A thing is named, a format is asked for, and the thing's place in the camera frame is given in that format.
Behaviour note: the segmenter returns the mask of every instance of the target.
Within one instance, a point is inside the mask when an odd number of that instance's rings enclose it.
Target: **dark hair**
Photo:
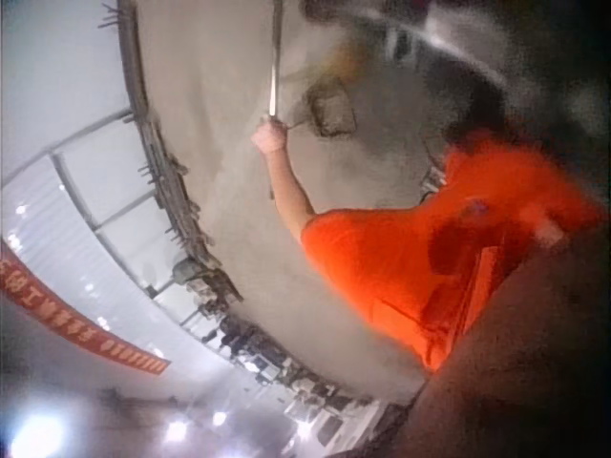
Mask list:
[[[312,22],[325,23],[337,17],[337,9],[346,0],[301,0],[300,10],[305,18]]]

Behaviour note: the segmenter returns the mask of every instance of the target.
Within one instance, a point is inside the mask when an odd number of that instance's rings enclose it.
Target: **metal pipe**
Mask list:
[[[272,24],[271,87],[269,91],[269,117],[278,115],[278,87],[280,79],[280,49],[283,34],[283,0],[274,0]]]

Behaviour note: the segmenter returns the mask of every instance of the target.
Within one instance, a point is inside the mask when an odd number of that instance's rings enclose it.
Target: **hand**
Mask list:
[[[266,121],[250,138],[265,157],[286,150],[286,126],[279,121]]]

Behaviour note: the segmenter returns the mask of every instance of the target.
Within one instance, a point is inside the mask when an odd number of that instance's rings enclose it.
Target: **white ceiling panel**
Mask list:
[[[114,6],[116,1],[109,0]],[[3,177],[41,150],[129,107],[116,27],[99,0],[2,8]]]
[[[103,318],[120,338],[160,350],[172,361],[161,375],[164,380],[204,384],[224,374],[231,365],[180,329],[130,280],[61,184],[45,157],[2,190],[2,235],[21,261],[89,319]],[[165,296],[175,311],[196,308],[184,287],[170,288]]]
[[[76,191],[100,223],[153,190],[136,124],[117,121],[61,149]]]
[[[149,198],[100,233],[140,284],[159,288],[171,279],[174,265],[186,257],[177,241],[171,240],[174,233],[165,233],[169,227],[165,211]]]
[[[187,291],[186,287],[173,284],[155,298],[172,318],[182,322],[185,318],[197,310],[195,294]]]

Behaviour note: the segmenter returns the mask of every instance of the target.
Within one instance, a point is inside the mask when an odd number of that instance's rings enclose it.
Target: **metal rod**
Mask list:
[[[112,215],[110,215],[109,217],[104,219],[102,222],[100,222],[97,226],[95,226],[94,227],[94,232],[97,234],[104,226],[107,226],[111,222],[114,222],[114,221],[120,219],[121,217],[127,215],[132,210],[134,210],[135,208],[139,207],[141,204],[146,202],[149,198],[153,198],[155,196],[156,192],[157,192],[157,190],[153,189],[153,190],[147,192],[146,194],[143,194],[139,198],[133,200],[132,202],[128,203],[123,208],[121,208],[117,212],[113,213]]]
[[[38,153],[37,155],[32,157],[30,160],[25,161],[23,164],[21,164],[15,170],[10,172],[2,180],[2,188],[4,188],[7,184],[9,184],[16,177],[21,175],[26,169],[30,168],[35,162],[38,162],[43,157],[61,154],[61,151],[56,151],[56,150],[66,146],[66,145],[69,145],[69,144],[79,140],[80,138],[83,138],[84,136],[92,134],[93,132],[102,129],[103,127],[106,127],[107,125],[109,125],[109,124],[111,124],[111,123],[113,123],[115,121],[120,120],[121,118],[129,115],[131,112],[132,112],[132,110],[128,108],[128,109],[125,109],[125,110],[121,110],[120,112],[116,112],[116,113],[110,114],[109,116],[103,117],[102,119],[100,119],[99,121],[95,122],[94,124],[91,124],[91,125],[83,128],[83,129],[81,129],[80,131],[77,131],[74,134],[72,134],[70,136],[67,136],[66,138],[64,138],[62,140],[59,140],[59,141],[55,142],[54,144],[44,148],[40,153]]]
[[[269,116],[278,115],[278,83],[280,73],[280,49],[283,34],[283,0],[274,0],[274,15],[272,24],[272,61],[271,61],[271,87],[269,91]]]

